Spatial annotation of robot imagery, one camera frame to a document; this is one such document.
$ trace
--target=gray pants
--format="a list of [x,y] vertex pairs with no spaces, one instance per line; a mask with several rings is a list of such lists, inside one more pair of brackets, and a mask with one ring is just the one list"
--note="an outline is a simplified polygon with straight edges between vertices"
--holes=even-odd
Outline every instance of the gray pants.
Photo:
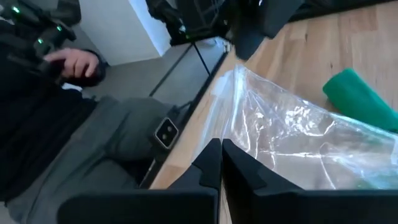
[[170,108],[151,98],[122,103],[103,98],[43,174],[7,207],[21,224],[56,224],[66,200],[85,193],[122,192],[137,183],[116,161],[152,157],[147,130]]

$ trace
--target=plastic wrap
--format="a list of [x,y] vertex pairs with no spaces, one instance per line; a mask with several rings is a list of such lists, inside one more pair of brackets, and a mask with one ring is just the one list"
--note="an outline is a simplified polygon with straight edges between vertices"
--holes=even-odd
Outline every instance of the plastic wrap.
[[398,188],[394,134],[329,113],[242,65],[212,94],[197,154],[210,139],[228,138],[306,190]]

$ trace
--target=sleeve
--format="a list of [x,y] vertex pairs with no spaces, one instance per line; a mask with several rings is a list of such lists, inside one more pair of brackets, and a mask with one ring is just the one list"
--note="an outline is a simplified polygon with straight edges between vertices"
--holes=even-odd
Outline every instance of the sleeve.
[[93,87],[100,84],[106,76],[106,62],[96,52],[92,50],[85,50],[95,54],[99,59],[99,64],[91,77],[69,78],[67,83],[80,87]]

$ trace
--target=green foam roll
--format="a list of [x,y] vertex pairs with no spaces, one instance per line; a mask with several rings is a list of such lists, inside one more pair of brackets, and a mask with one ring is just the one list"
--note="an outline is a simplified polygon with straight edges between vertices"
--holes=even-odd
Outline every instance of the green foam roll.
[[323,92],[341,114],[386,131],[398,132],[398,114],[352,68],[330,79]]

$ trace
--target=gray floor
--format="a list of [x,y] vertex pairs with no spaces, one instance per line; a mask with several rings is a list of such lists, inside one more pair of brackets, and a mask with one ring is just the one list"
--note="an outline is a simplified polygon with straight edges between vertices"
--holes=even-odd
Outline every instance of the gray floor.
[[[210,70],[216,65],[223,49],[212,41],[198,43],[198,48]],[[94,88],[85,89],[90,95],[112,95],[123,100],[129,97],[147,97],[188,45],[171,48],[162,58],[129,63],[108,68],[105,81]],[[173,105],[182,105],[196,96],[207,73],[192,47],[175,67],[154,98]],[[0,224],[14,224],[0,203]]]

